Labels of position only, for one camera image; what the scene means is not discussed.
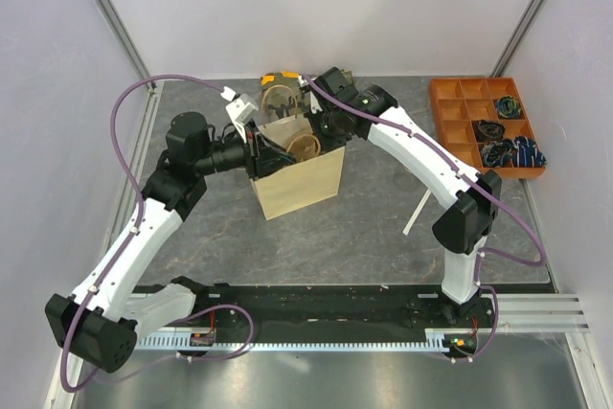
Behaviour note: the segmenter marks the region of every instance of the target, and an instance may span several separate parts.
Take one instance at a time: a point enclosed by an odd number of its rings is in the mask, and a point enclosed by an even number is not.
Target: purple hose
[[[251,345],[251,341],[253,340],[253,336],[255,334],[256,331],[256,325],[254,324],[253,318],[251,317],[251,315],[249,314],[249,312],[247,310],[245,310],[243,307],[239,307],[239,306],[233,306],[231,304],[222,304],[219,306],[213,306],[213,307],[209,307],[209,308],[205,308],[204,310],[200,310],[197,313],[194,313],[193,315],[190,315],[188,317],[182,318],[180,320],[176,320],[173,323],[183,323],[186,321],[190,321],[193,320],[195,318],[198,318],[200,316],[204,316],[207,313],[211,313],[212,311],[216,311],[216,310],[222,310],[222,309],[231,309],[231,310],[237,310],[240,313],[242,313],[245,318],[247,318],[247,321],[249,322],[249,335],[247,336],[247,340],[244,341],[244,343],[235,351],[228,353],[228,354],[224,354],[222,356],[200,356],[200,357],[194,357],[192,358],[192,361],[222,361],[225,359],[231,359],[234,358],[236,356],[239,356],[241,353],[243,353],[247,347],[249,347],[249,345]],[[125,382],[126,380],[146,371],[147,369],[150,369],[154,366],[157,366],[160,363],[164,363],[170,359],[173,359],[174,355],[170,354],[167,356],[162,356],[158,359],[155,359],[153,361],[151,361],[150,363],[146,364],[145,366],[143,366],[142,368],[137,369],[136,371],[128,374],[128,375],[124,375],[121,378],[117,378],[117,379],[113,379],[113,380],[107,380],[107,379],[103,379],[103,378],[99,378],[99,377],[95,377],[94,380],[96,380],[98,383],[101,383],[103,385],[115,385],[117,383],[122,383]]]
[[[113,143],[113,148],[115,149],[115,153],[122,167],[122,170],[124,170],[124,173],[127,176],[127,179],[130,182],[130,185],[132,186],[132,189],[134,189],[134,192],[136,194],[136,203],[137,203],[137,208],[138,208],[137,215],[136,215],[136,221],[134,222],[134,227],[136,228],[140,227],[141,222],[143,220],[143,215],[145,214],[145,201],[143,200],[143,194],[141,193],[141,190],[138,186],[138,181],[136,180],[136,177],[134,177],[134,174],[132,174],[132,171],[130,171],[130,167],[125,161],[124,155],[122,154],[122,151],[119,147],[119,142],[117,141],[117,113],[119,111],[119,108],[122,105],[122,102],[124,102],[125,98],[130,93],[132,93],[135,89],[143,85],[146,85],[148,83],[152,83],[158,80],[193,81],[195,83],[200,83],[205,86],[208,86],[209,88],[213,88],[214,90],[218,92],[223,91],[222,87],[214,83],[211,83],[209,81],[203,80],[203,79],[197,79],[196,77],[182,76],[179,74],[162,74],[160,76],[149,77],[147,79],[143,79],[143,80],[137,81],[136,83],[131,84],[120,95],[120,97],[115,101],[115,105],[113,105],[113,110],[111,111],[111,126],[110,126],[111,141]],[[93,286],[100,287],[100,285],[104,281],[104,278],[106,278],[108,273],[113,268],[113,265],[115,265],[115,263],[117,262],[117,260],[122,255],[122,253],[127,248],[127,246],[129,245],[129,243],[132,241],[133,238],[134,238],[133,233],[130,232],[129,234],[127,234],[127,237],[125,237],[124,241],[117,249],[117,252],[113,255],[113,257],[108,262],[106,267],[101,271],[96,281],[94,281]],[[77,330],[77,324],[79,323],[81,316],[83,316],[83,313],[85,312],[85,309],[87,308],[87,305],[91,302],[93,297],[94,297],[94,294],[91,292],[85,296],[85,298],[83,299],[83,302],[81,302],[81,304],[79,305],[79,308],[77,309],[77,312],[75,313],[75,316],[73,317],[73,320],[70,323],[70,326],[68,327],[68,331],[66,332],[66,340],[64,341],[64,346],[62,347],[61,358],[60,358],[60,363],[59,363],[59,379],[61,381],[62,388],[67,393],[75,393],[81,388],[83,388],[94,378],[94,375],[98,371],[97,369],[94,370],[88,377],[85,378],[83,382],[79,383],[78,385],[72,386],[70,382],[68,381],[68,355],[70,354],[70,346],[72,344],[73,338],[75,337],[75,331]]]
[[[351,107],[350,105],[346,105],[346,104],[338,101],[337,99],[335,99],[333,96],[331,96],[328,93],[326,93],[324,90],[322,90],[319,86],[317,86],[315,84],[313,79],[311,79],[309,76],[303,75],[303,78],[308,82],[310,87],[313,90],[315,90],[315,92],[317,94],[319,94],[321,97],[323,97],[325,100],[331,102],[332,104],[340,107],[343,110],[346,110],[346,111],[352,113],[353,115],[356,115],[356,116],[361,117],[363,119],[369,120],[369,121],[374,122],[376,124],[382,124],[382,125],[390,126],[392,128],[398,129],[398,130],[408,134],[409,136],[412,136],[412,137],[415,137],[416,139],[419,139],[424,144],[429,146],[432,150],[434,150],[444,160],[444,162],[447,165],[449,165],[449,167],[451,168],[451,170],[453,172],[458,172],[460,170],[460,168],[455,164],[455,162],[447,156],[446,152],[439,145],[437,145],[436,143],[432,142],[427,137],[422,136],[420,133],[414,133],[407,126],[396,124],[394,122],[390,122],[389,120],[381,119],[381,118],[376,117],[376,116],[371,115],[371,114],[366,114],[364,112],[361,112],[361,111]],[[513,254],[507,253],[507,252],[502,251],[502,250],[497,249],[497,248],[490,248],[490,247],[483,247],[483,248],[481,248],[481,251],[484,252],[484,253],[495,254],[496,256],[501,256],[503,258],[509,259],[510,261],[514,261],[514,262],[522,263],[524,265],[528,265],[529,267],[541,267],[541,266],[545,265],[547,263],[547,251],[545,250],[545,246],[543,245],[543,242],[540,240],[540,238],[538,237],[536,232],[530,227],[530,225],[528,225],[528,223],[526,223],[526,221],[524,219],[522,219],[521,216],[513,208],[511,208],[510,206],[507,206],[505,203],[503,203],[502,201],[497,199],[491,193],[488,193],[487,191],[485,191],[483,188],[481,188],[478,184],[476,184],[474,181],[472,181],[465,174],[462,175],[462,179],[468,185],[470,185],[475,191],[480,193],[482,196],[484,196],[491,203],[493,203],[498,208],[500,208],[505,213],[507,213],[515,222],[517,222],[517,224],[519,224],[519,226],[522,229],[524,229],[526,231],[526,233],[528,234],[530,239],[536,245],[536,248],[538,249],[538,253],[540,254],[540,259],[538,261],[526,261],[525,259],[518,258],[517,256],[515,256]],[[477,258],[477,261],[475,262],[475,271],[474,271],[474,281],[475,282],[479,281],[479,269],[480,268],[481,268],[481,258]]]

